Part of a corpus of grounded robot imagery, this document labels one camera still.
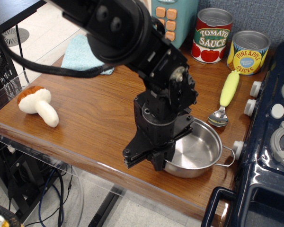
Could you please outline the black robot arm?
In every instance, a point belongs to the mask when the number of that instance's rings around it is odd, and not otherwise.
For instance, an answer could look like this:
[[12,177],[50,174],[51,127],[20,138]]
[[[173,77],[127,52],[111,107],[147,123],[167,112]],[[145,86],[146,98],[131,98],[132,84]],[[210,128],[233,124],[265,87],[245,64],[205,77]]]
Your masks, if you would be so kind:
[[135,137],[123,150],[132,167],[149,160],[156,171],[171,161],[176,141],[192,131],[198,93],[187,58],[138,0],[54,0],[63,16],[87,32],[93,54],[107,66],[138,73],[145,91],[134,100]]

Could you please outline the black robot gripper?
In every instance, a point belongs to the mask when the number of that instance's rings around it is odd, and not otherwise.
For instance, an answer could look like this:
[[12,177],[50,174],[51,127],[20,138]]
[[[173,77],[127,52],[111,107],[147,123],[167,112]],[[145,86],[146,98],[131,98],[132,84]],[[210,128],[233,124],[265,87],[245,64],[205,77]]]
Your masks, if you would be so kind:
[[196,103],[195,81],[187,68],[175,69],[167,87],[145,81],[145,91],[134,99],[136,134],[123,150],[128,168],[148,160],[162,171],[173,159],[176,141],[192,132],[190,105]]

